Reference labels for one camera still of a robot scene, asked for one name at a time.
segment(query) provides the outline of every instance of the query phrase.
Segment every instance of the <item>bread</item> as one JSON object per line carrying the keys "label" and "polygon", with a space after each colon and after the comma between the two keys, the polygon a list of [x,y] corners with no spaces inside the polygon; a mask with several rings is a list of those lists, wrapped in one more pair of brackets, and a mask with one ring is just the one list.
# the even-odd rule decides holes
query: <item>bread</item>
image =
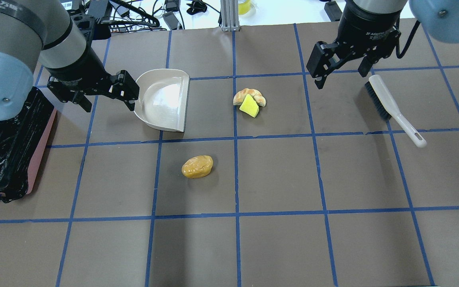
{"label": "bread", "polygon": [[267,104],[267,101],[263,97],[262,93],[256,89],[243,89],[239,91],[234,97],[233,97],[233,105],[234,106],[240,106],[244,102],[245,96],[249,94],[253,99],[256,101],[258,106],[264,107]]}

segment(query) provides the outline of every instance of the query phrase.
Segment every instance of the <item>blue tape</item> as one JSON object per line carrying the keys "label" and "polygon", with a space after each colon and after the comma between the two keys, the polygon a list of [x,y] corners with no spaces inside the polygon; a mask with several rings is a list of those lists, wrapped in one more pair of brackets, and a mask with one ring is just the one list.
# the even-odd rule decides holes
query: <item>blue tape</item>
{"label": "blue tape", "polygon": [[255,140],[257,138],[307,138],[313,136],[312,134],[278,134],[269,136],[239,136],[239,140]]}
{"label": "blue tape", "polygon": [[85,144],[84,143],[77,143],[77,144],[74,144],[74,145],[47,145],[47,149],[67,149],[67,148],[70,148],[70,147],[84,147]]}
{"label": "blue tape", "polygon": [[157,164],[155,165],[155,183],[153,184],[153,203],[151,206],[151,221],[150,221],[150,233],[148,237],[148,255],[146,256],[146,272],[145,272],[145,286],[149,285],[150,282],[150,270],[151,270],[151,253],[153,252],[153,234],[155,232],[155,213],[157,212],[157,196],[159,190],[159,172],[161,168],[161,156],[162,156],[162,136],[163,132],[159,134],[159,147],[157,149]]}
{"label": "blue tape", "polygon": [[231,79],[234,78],[233,76],[213,76],[213,77],[195,77],[190,78],[191,81],[198,81],[198,80],[219,80],[219,79]]}
{"label": "blue tape", "polygon": [[40,81],[40,77],[42,76],[42,71],[43,71],[43,65],[40,67],[40,70],[38,71],[37,80],[35,81],[35,86],[38,86],[38,82]]}
{"label": "blue tape", "polygon": [[[107,55],[109,53],[109,46],[110,45],[111,45],[111,38],[109,38],[107,40],[106,52],[104,53],[104,60],[102,61],[102,64],[104,66],[106,65]],[[56,277],[56,287],[59,287],[60,283],[61,283],[61,275],[63,273],[63,266],[65,264],[65,257],[66,257],[67,249],[69,247],[70,234],[71,234],[71,230],[72,230],[72,219],[73,219],[73,216],[74,216],[74,213],[75,213],[75,206],[77,204],[77,197],[79,195],[79,187],[80,187],[80,181],[82,179],[82,171],[84,170],[84,162],[86,160],[86,155],[88,154],[88,144],[90,142],[91,129],[93,128],[93,120],[95,119],[97,102],[98,102],[98,96],[95,96],[95,102],[93,103],[93,108],[92,108],[92,111],[91,111],[90,124],[88,126],[88,132],[86,133],[86,142],[84,143],[84,152],[82,154],[82,160],[80,162],[79,175],[78,175],[78,178],[77,178],[77,183],[75,184],[75,193],[74,193],[73,201],[72,201],[69,226],[67,227],[67,233],[66,233],[66,236],[65,236],[65,242],[63,244],[63,252],[61,253],[61,260],[60,260],[60,267],[58,269],[58,276]]]}
{"label": "blue tape", "polygon": [[181,138],[176,140],[163,140],[162,142],[216,142],[218,140],[233,140],[230,137],[222,138]]}
{"label": "blue tape", "polygon": [[369,134],[388,134],[388,131],[376,131],[376,132],[367,132],[366,135]]}
{"label": "blue tape", "polygon": [[142,145],[142,144],[158,144],[158,140],[147,140],[145,142],[133,141],[133,142],[91,142],[88,144],[90,147],[102,146],[102,145]]}
{"label": "blue tape", "polygon": [[316,172],[317,172],[317,175],[318,175],[318,184],[320,186],[320,197],[321,197],[322,207],[324,209],[324,219],[325,219],[325,226],[326,226],[328,253],[329,253],[329,258],[330,258],[330,269],[332,271],[332,277],[333,277],[334,286],[338,286],[338,284],[337,284],[337,273],[336,273],[336,270],[335,270],[335,261],[334,261],[332,238],[331,238],[331,235],[330,235],[330,225],[329,225],[328,214],[327,214],[327,204],[326,204],[325,192],[324,192],[324,183],[323,183],[322,178],[321,178],[320,157],[319,157],[319,154],[318,154],[318,146],[317,146],[317,142],[316,142],[316,133],[315,133],[315,127],[314,127],[314,123],[313,123],[313,116],[311,114],[311,102],[309,100],[308,82],[306,80],[306,69],[304,68],[304,58],[302,56],[302,48],[300,46],[300,39],[299,39],[299,36],[298,36],[298,31],[297,31],[297,24],[293,24],[293,29],[295,30],[295,38],[297,40],[297,48],[298,48],[298,54],[299,54],[299,57],[300,57],[300,65],[302,66],[302,73],[304,74],[302,76],[302,79],[304,80],[304,93],[306,94],[306,105],[307,105],[307,108],[308,108],[309,124],[311,126],[311,133],[312,133],[312,137],[313,137],[313,148],[314,148],[314,152],[315,152]]}
{"label": "blue tape", "polygon": [[363,132],[315,133],[315,136],[363,136]]}
{"label": "blue tape", "polygon": [[421,236],[421,230],[419,229],[419,224],[417,223],[417,217],[414,209],[414,204],[412,203],[412,198],[410,197],[410,191],[408,190],[408,184],[406,183],[405,172],[403,170],[403,165],[401,164],[401,159],[399,157],[398,147],[396,146],[396,141],[394,140],[394,134],[392,129],[390,128],[390,122],[387,121],[387,129],[389,131],[390,141],[392,142],[392,146],[394,149],[394,154],[396,156],[396,161],[399,168],[399,173],[401,174],[401,180],[403,182],[403,188],[405,189],[406,200],[408,201],[408,207],[410,210],[410,214],[412,215],[412,221],[414,222],[414,228],[417,234],[417,240],[419,241],[419,247],[421,249],[421,254],[424,260],[424,265],[426,267],[426,273],[428,274],[428,279],[430,280],[430,285],[435,285],[435,281],[433,280],[432,271],[430,269],[430,263],[428,262],[428,256],[426,255],[426,249],[424,249],[424,243]]}
{"label": "blue tape", "polygon": [[[451,206],[424,206],[414,207],[415,211],[459,210],[459,205]],[[369,209],[328,209],[324,210],[291,210],[291,211],[255,211],[239,212],[239,216],[295,216],[313,214],[373,214],[410,211],[410,207],[400,208],[369,208]],[[155,220],[186,219],[186,218],[219,218],[237,216],[235,212],[221,214],[173,214],[155,216]],[[151,216],[114,216],[95,218],[26,218],[26,219],[0,219],[0,224],[8,223],[49,223],[49,222],[100,222],[100,221],[127,221],[150,220]]]}
{"label": "blue tape", "polygon": [[437,51],[435,51],[435,46],[433,45],[432,40],[430,39],[430,35],[428,34],[428,31],[424,27],[423,27],[423,30],[424,30],[424,34],[426,34],[426,38],[428,38],[428,43],[430,44],[430,48],[432,49],[433,55],[435,56],[435,60],[437,60],[437,64],[439,65],[440,71],[442,73],[442,77],[444,78],[449,94],[451,94],[451,98],[459,114],[459,103],[458,103],[456,96],[454,95],[454,91],[452,90],[451,84],[449,83],[449,80],[446,76],[444,67],[442,67],[441,65],[439,56],[437,55]]}
{"label": "blue tape", "polygon": [[237,78],[262,78],[262,77],[281,77],[281,76],[301,76],[304,73],[260,73],[256,75],[235,75]]}
{"label": "blue tape", "polygon": [[409,67],[409,68],[373,68],[375,71],[418,71],[418,70],[437,70],[439,67]]}
{"label": "blue tape", "polygon": [[[231,32],[231,40],[233,47],[233,94],[237,93],[237,48],[235,31]],[[240,257],[240,199],[238,196],[238,132],[237,132],[237,107],[233,106],[233,141],[235,154],[235,238],[237,249],[237,286],[242,287],[242,265]]]}
{"label": "blue tape", "polygon": [[166,69],[169,69],[169,56],[171,54],[171,31],[169,31],[168,41],[167,41],[167,56],[166,56]]}

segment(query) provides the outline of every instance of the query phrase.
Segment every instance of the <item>dustpan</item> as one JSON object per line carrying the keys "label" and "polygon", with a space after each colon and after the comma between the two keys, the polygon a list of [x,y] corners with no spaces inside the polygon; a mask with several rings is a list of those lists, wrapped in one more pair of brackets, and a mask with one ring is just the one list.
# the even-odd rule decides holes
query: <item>dustpan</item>
{"label": "dustpan", "polygon": [[145,72],[135,81],[139,86],[135,115],[154,129],[184,132],[189,80],[177,69]]}

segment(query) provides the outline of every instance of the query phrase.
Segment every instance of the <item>brush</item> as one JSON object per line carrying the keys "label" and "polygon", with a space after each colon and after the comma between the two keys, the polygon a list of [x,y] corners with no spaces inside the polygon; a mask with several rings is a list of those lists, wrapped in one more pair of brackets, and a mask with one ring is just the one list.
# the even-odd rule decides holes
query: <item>brush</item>
{"label": "brush", "polygon": [[401,114],[384,80],[379,75],[369,77],[369,82],[364,86],[382,119],[387,121],[394,118],[417,147],[426,147],[426,140]]}

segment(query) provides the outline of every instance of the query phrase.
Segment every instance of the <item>brush handle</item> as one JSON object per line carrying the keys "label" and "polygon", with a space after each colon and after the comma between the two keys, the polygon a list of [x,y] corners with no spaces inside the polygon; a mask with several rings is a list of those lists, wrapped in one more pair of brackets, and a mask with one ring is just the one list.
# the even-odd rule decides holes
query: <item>brush handle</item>
{"label": "brush handle", "polygon": [[393,116],[393,118],[398,122],[406,134],[408,134],[408,137],[415,145],[417,145],[417,147],[426,147],[426,140],[402,114],[397,114],[396,116]]}

